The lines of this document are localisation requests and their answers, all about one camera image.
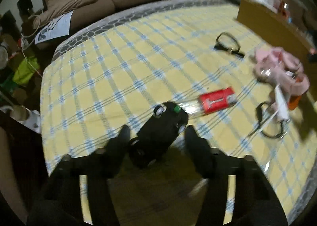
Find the brown cardboard panel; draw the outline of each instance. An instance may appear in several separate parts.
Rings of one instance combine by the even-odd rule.
[[[241,0],[237,20],[250,28],[272,46],[281,46],[300,59],[309,78],[309,92],[317,100],[317,64],[310,64],[307,54],[311,48],[308,41],[281,15],[275,14],[261,4]]]

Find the plaid tablecloth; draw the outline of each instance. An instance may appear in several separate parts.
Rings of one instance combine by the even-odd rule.
[[[316,133],[299,133],[303,116],[296,109],[284,139],[247,137],[256,125],[255,107],[271,91],[254,78],[250,56],[255,48],[269,46],[235,21],[237,12],[235,6],[222,5],[152,14],[94,36],[52,62],[41,89],[49,173],[64,154],[84,156],[104,146],[123,124],[133,137],[156,104],[232,86],[238,97],[234,107],[190,124],[229,155],[253,155],[288,214],[313,166]],[[238,39],[245,59],[213,50],[223,31]],[[234,186],[230,177],[224,222],[231,219]],[[126,157],[119,175],[110,180],[110,191],[121,225],[192,225],[205,181],[195,172],[180,136],[164,160],[149,170],[133,167]],[[83,214],[90,222],[86,192],[83,176]]]

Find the toy wheel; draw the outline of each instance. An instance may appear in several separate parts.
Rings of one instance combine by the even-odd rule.
[[[178,134],[181,134],[186,128],[186,124],[177,125],[177,127],[179,128]]]
[[[154,110],[153,110],[153,114],[154,117],[159,118],[161,117],[162,113],[164,112],[164,108],[161,105],[157,105]]]

